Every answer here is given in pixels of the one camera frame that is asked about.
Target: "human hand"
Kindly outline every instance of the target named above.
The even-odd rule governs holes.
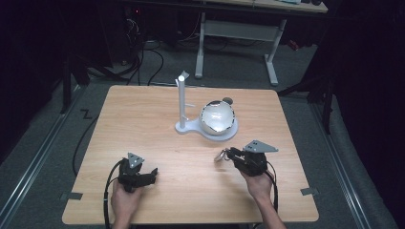
[[[270,201],[270,193],[271,193],[271,187],[272,187],[272,182],[270,177],[266,175],[265,173],[255,176],[255,177],[250,177],[244,172],[240,171],[242,177],[244,177],[246,184],[247,184],[247,190],[249,193],[253,196],[253,198],[256,201]]]
[[[143,187],[137,188],[134,193],[128,193],[124,186],[117,180],[113,184],[113,195],[111,196],[111,205],[116,215],[114,229],[127,229],[131,223],[131,218],[138,210],[140,195]]]

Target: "white desk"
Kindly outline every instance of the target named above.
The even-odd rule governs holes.
[[[276,10],[298,10],[306,12],[322,12],[325,13],[328,11],[328,8],[325,4],[319,6],[314,6],[312,4],[288,4],[284,2],[279,2],[275,0],[207,0],[206,2],[215,2],[215,3],[225,3],[225,4],[237,4],[237,5],[246,5],[263,8],[271,8]],[[196,64],[196,73],[195,77],[203,77],[203,42],[206,35],[212,36],[223,36],[231,38],[242,38],[250,40],[260,40],[260,41],[269,41],[273,42],[272,48],[269,51],[269,54],[265,54],[265,63],[267,67],[268,77],[271,85],[277,86],[278,80],[276,72],[274,71],[273,58],[277,51],[277,47],[280,43],[280,39],[283,35],[283,31],[287,19],[283,19],[280,22],[278,27],[270,26],[260,26],[244,23],[234,23],[234,22],[224,22],[224,21],[214,21],[214,20],[205,20],[205,13],[202,13],[201,28],[200,28],[200,46],[197,54],[197,64]]]

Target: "white pole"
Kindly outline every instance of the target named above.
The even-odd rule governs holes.
[[[179,76],[179,106],[180,106],[180,128],[185,127],[185,95],[184,95],[184,76],[180,75]]]

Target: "table top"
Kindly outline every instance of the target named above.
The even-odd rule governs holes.
[[[277,93],[272,90],[186,88],[186,116],[195,119],[213,100],[231,97],[238,118],[236,135],[224,142],[197,133],[180,135],[179,93],[175,87],[113,86],[107,94],[63,221],[103,224],[102,200],[113,166],[128,152],[145,159],[141,173],[159,168],[145,187],[133,223],[245,223],[262,221],[245,180],[231,161],[214,162],[224,148],[241,149],[253,139],[279,149],[266,153],[277,173],[283,221],[316,221],[318,212]],[[114,214],[110,206],[110,219]]]
[[[319,6],[315,6],[312,3],[290,4],[276,0],[205,0],[205,1],[251,6],[251,7],[271,8],[278,10],[297,10],[297,11],[323,12],[323,13],[328,12],[328,8],[325,6],[324,3],[321,3]]]
[[[221,11],[244,11],[260,13],[262,10],[266,10],[266,13],[275,13],[275,11],[270,12],[269,10],[280,10],[292,11],[292,12],[309,12],[311,14],[320,12],[328,12],[328,8],[324,3],[319,6],[315,6],[312,3],[300,3],[300,4],[290,4],[286,2],[276,1],[276,0],[205,0],[206,4],[202,1],[188,0],[188,1],[170,1],[170,0],[116,0],[119,3],[125,4],[137,4],[137,6],[155,6],[155,7],[165,7],[165,8],[175,8],[177,10],[221,10]]]

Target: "white stand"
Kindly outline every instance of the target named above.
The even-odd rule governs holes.
[[[207,139],[214,140],[214,141],[226,141],[232,138],[238,132],[238,120],[235,118],[233,125],[227,132],[223,135],[210,135],[203,130],[200,125],[200,119],[196,118],[194,120],[189,121],[188,118],[185,116],[185,94],[184,94],[184,80],[188,77],[188,73],[182,72],[182,74],[177,79],[177,84],[179,87],[179,108],[180,108],[180,121],[176,123],[176,131],[181,134],[187,134],[190,132],[198,133]]]

